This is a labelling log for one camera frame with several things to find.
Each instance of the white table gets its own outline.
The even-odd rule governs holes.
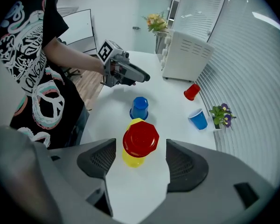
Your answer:
[[[164,79],[155,54],[129,52],[131,63],[150,75],[150,81],[136,86],[104,86],[95,107],[90,112],[81,144],[116,138],[116,158],[107,176],[106,185],[113,218],[126,224],[137,224],[155,210],[165,199],[170,182],[166,163],[166,139],[179,140],[216,149],[212,131],[199,131],[188,121],[195,109],[207,111],[200,95],[194,101],[183,92],[188,81]],[[128,167],[122,160],[122,139],[131,121],[129,111],[133,100],[143,96],[148,100],[146,122],[155,126],[160,135],[157,149],[148,155],[142,166]]]

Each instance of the person's arm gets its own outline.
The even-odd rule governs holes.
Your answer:
[[[44,48],[46,57],[58,66],[90,70],[104,74],[104,67],[98,58],[69,48],[54,37]]]

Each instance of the yellow cup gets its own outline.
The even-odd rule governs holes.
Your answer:
[[[128,130],[131,125],[136,124],[136,123],[141,122],[141,121],[144,121],[144,120],[142,120],[140,118],[133,119],[130,122],[130,124],[128,125],[128,127],[126,128],[126,130]],[[144,163],[145,157],[141,157],[141,158],[133,157],[133,156],[129,155],[125,151],[125,149],[123,149],[122,150],[122,159],[127,164],[127,166],[132,167],[132,168],[137,168]]]

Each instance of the purple flower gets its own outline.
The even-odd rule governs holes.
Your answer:
[[[225,103],[221,104],[221,107],[222,107],[222,109],[223,109],[224,111],[225,111],[225,110],[229,110],[228,105],[225,104]]]
[[[225,122],[226,122],[226,121],[231,121],[231,119],[232,119],[232,117],[231,117],[230,114],[226,114],[226,115],[224,116],[224,121],[225,121]]]
[[[230,125],[231,125],[231,120],[228,120],[228,121],[225,120],[224,125],[225,125],[226,128],[229,128]]]

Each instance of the overturned red cup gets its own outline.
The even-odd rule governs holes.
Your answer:
[[[200,87],[197,84],[192,84],[183,94],[188,100],[194,100],[195,96],[199,93]]]

